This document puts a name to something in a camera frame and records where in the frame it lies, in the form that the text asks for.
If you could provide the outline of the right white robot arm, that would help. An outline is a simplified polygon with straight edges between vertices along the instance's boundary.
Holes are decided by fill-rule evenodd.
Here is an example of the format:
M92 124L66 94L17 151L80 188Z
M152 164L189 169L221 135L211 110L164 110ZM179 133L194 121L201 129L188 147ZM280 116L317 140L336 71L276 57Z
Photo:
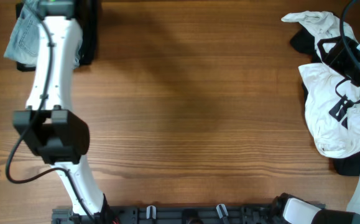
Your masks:
M339 175L357 177L358 184L343 212L282 194L269 217L287 223L360 223L360 42L351 26L331 12L290 13L282 21L301 25L290 43L312 58L298 70L315 147Z

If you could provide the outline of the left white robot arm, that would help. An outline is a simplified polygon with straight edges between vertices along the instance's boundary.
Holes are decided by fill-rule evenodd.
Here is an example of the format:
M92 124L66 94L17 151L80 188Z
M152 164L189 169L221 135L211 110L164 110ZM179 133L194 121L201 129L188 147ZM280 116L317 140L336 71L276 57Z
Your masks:
M88 125L73 112L72 75L78 64L94 59L97 42L96 1L22 1L39 29L35 78L25 109L14 112L19 139L6 162L6 178L25 184L55 172L60 177L72 209L73 223L119 223L99 189L86 156L90 146ZM16 180L11 163L19 145L50 169Z

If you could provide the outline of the black garment under white shirt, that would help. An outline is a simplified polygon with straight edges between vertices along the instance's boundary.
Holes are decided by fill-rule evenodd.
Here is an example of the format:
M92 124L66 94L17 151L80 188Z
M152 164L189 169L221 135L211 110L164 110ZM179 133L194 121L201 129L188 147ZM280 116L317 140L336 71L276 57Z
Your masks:
M314 47L314 36L312 36L306 28L302 27L291 39L290 45L298 53L306 54L311 57L312 63L320 63L321 59L316 53ZM339 175L359 176L360 175L360 152L343 158L332 159L335 171Z

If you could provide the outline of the white printed t-shirt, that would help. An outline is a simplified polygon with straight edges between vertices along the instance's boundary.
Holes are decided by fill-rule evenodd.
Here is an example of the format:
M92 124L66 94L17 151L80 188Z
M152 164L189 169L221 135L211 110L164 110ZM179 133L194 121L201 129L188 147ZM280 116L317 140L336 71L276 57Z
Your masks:
M344 77L321 61L319 40L339 37L339 18L328 11L289 13L282 22L298 22L312 35L312 53L318 62L298 67L307 89L305 121L318 152L325 157L343 159L360 152L360 103L339 97L335 88ZM338 93L352 102L360 100L360 87L345 81Z

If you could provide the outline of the folded black garment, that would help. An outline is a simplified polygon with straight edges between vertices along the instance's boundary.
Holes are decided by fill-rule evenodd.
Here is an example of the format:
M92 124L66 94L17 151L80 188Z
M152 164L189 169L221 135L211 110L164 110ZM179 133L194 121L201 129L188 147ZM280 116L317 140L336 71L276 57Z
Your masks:
M21 1L16 4L16 24L11 32L4 57L15 61L21 72L36 69L39 52L39 20L35 17L39 2ZM99 0L76 2L76 16L82 32L83 42L78 46L74 67L89 65L95 58L98 43L98 14L101 11Z

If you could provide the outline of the folded light blue jeans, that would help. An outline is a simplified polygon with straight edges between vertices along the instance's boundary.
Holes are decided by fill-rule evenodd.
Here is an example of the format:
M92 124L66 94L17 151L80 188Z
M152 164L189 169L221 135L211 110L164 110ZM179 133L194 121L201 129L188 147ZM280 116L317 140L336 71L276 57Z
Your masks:
M16 5L17 18L4 57L28 68L48 57L77 68L81 65L83 31L80 1L22 1Z

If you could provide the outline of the black mounting rail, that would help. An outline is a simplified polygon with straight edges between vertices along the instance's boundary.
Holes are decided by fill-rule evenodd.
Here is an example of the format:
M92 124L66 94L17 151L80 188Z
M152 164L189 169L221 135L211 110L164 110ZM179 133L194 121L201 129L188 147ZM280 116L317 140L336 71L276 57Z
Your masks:
M150 214L145 207L112 207L116 223L123 224L181 224L188 218L203 223L286 223L280 215L270 215L269 204L226 206L227 214L219 216L214 207L153 207Z

